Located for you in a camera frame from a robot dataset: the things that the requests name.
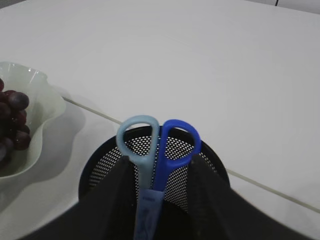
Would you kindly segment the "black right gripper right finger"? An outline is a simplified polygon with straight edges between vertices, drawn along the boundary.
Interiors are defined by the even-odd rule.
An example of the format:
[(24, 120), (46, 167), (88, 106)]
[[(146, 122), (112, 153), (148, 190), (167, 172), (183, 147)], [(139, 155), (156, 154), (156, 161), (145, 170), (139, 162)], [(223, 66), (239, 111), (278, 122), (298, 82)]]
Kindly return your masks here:
[(188, 167), (188, 212), (197, 240), (318, 240), (320, 215), (232, 176), (231, 187), (199, 156)]

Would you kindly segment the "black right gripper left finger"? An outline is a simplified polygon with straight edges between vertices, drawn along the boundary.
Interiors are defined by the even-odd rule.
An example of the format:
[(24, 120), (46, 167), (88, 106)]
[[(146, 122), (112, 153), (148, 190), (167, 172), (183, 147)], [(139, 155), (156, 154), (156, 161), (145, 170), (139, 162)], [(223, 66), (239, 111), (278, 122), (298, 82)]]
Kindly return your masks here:
[(121, 157), (72, 208), (25, 240), (131, 240), (137, 207), (134, 165)]

